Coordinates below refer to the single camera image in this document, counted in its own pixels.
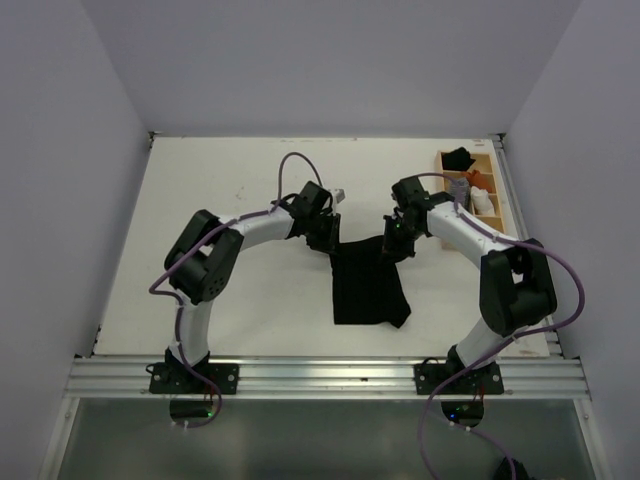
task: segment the gray floor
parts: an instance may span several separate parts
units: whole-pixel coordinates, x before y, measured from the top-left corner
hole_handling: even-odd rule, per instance
[[[416,441],[422,405],[229,401],[213,424],[185,432],[170,426],[166,401],[83,400],[59,478],[425,479]],[[594,478],[571,402],[491,402],[478,428],[536,478]],[[426,437],[445,480],[489,480],[501,460],[438,419],[429,419]]]

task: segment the metal frame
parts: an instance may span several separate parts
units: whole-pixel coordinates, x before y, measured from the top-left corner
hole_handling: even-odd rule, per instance
[[[513,210],[517,233],[527,237],[502,136],[493,138],[498,166]],[[611,470],[591,411],[589,389],[580,360],[562,358],[555,332],[546,334],[551,357],[499,359],[505,394],[492,400],[573,400],[596,478],[609,480]],[[40,480],[58,476],[82,398],[166,399],[148,393],[148,364],[160,356],[93,356],[74,361],[60,413],[40,471]],[[413,365],[421,358],[211,358],[240,365],[238,391],[227,399],[411,400],[416,394]],[[201,398],[184,396],[184,398]],[[439,396],[442,400],[460,396]]]

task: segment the black mounting plate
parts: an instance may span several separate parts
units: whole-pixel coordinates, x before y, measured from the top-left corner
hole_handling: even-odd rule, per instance
[[[418,395],[430,395],[435,388],[451,376],[450,367],[442,363],[419,363],[413,366],[413,378]],[[504,385],[500,367],[493,362],[473,370],[464,377],[447,385],[440,395],[475,395],[484,387],[485,395],[502,395]]]
[[[209,389],[205,383],[193,377],[186,370],[177,371],[166,363],[155,363],[152,367],[149,393],[166,395],[205,394]],[[237,363],[201,363],[196,369],[204,377],[210,378],[223,395],[235,395],[238,388],[240,366]]]

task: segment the black cloth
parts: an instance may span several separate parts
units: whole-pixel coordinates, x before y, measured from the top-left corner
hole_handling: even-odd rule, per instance
[[[336,325],[400,328],[411,314],[395,263],[383,261],[382,236],[341,243],[331,255]]]
[[[466,172],[474,163],[475,160],[471,158],[471,154],[464,147],[457,148],[453,152],[442,154],[443,170],[456,170],[458,172]]]

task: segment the orange cloth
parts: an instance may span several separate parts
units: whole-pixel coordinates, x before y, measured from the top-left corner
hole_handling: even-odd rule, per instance
[[[472,170],[471,172],[462,172],[464,178],[469,180],[469,185],[472,187],[478,187],[482,190],[486,190],[489,193],[493,193],[493,188],[489,184],[489,181],[484,178],[484,175],[478,170]]]

